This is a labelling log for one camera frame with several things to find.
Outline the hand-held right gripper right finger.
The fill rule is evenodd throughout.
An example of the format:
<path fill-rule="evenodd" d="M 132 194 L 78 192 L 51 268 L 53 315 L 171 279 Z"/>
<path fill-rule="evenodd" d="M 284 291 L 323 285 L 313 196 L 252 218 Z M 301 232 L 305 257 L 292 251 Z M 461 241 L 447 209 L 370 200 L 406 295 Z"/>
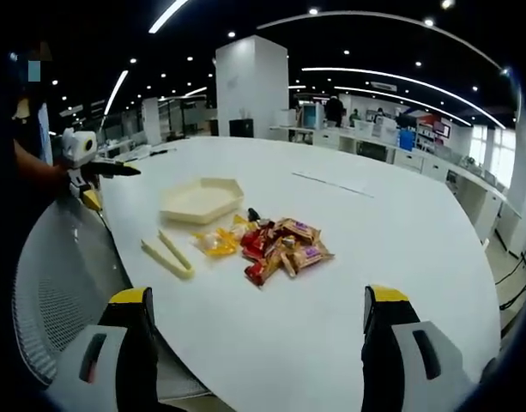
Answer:
<path fill-rule="evenodd" d="M 394 288 L 365 288 L 363 411 L 454 411 L 475 384 L 463 356 Z"/>

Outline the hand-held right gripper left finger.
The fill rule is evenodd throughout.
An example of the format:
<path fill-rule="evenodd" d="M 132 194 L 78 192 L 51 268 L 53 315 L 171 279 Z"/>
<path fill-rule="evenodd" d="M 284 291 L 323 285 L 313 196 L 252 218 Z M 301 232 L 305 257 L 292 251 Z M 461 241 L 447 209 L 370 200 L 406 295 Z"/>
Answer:
<path fill-rule="evenodd" d="M 113 295 L 97 324 L 60 354 L 51 382 L 59 411 L 157 411 L 152 289 Z"/>

